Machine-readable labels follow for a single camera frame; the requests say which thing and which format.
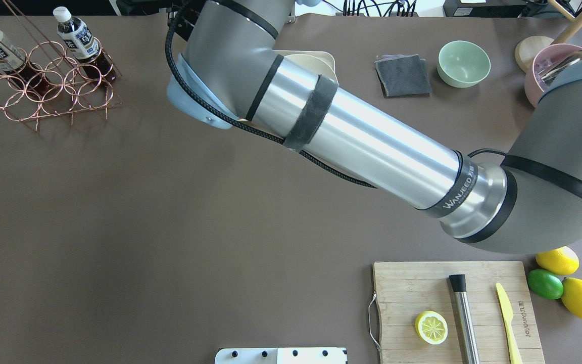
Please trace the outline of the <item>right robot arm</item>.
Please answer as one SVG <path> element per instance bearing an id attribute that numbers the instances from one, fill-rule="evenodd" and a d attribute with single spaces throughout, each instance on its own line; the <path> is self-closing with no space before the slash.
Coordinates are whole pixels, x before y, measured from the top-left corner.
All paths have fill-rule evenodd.
<path id="1" fill-rule="evenodd" d="M 582 239 L 582 61 L 562 71 L 501 164 L 477 164 L 273 50 L 291 1 L 204 1 L 170 100 L 388 191 L 478 249 L 531 254 Z"/>

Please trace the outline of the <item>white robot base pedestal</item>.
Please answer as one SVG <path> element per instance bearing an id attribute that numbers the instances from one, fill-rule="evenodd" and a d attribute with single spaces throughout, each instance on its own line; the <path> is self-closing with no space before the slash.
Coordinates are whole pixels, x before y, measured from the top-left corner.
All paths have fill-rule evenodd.
<path id="1" fill-rule="evenodd" d="M 346 348 L 335 346 L 289 346 L 222 348 L 215 363 L 348 363 Z"/>

